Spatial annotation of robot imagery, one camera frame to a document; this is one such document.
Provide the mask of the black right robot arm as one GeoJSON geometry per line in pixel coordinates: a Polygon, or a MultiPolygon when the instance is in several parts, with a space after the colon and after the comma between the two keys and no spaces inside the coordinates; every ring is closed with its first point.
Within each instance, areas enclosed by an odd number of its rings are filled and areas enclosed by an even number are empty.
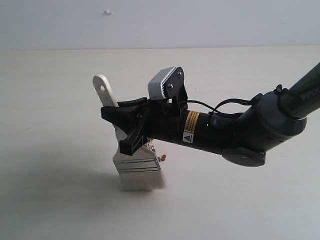
{"type": "Polygon", "coordinates": [[[314,66],[291,88],[278,85],[250,100],[226,103],[248,106],[245,112],[224,113],[217,107],[202,113],[191,102],[179,66],[160,70],[148,83],[148,97],[103,105],[101,117],[125,133],[122,154],[133,155],[156,139],[221,155],[245,167],[265,164],[266,152],[302,133],[307,116],[320,107],[320,67],[314,66]]]}

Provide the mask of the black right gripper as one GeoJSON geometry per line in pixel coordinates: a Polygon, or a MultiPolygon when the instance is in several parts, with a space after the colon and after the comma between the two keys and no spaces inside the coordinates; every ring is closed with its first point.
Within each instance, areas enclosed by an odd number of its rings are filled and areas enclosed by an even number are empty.
{"type": "Polygon", "coordinates": [[[129,135],[147,104],[144,136],[218,155],[233,135],[233,124],[238,118],[237,113],[218,111],[199,100],[147,101],[147,97],[141,97],[118,101],[118,106],[103,106],[101,118],[129,135]]]}

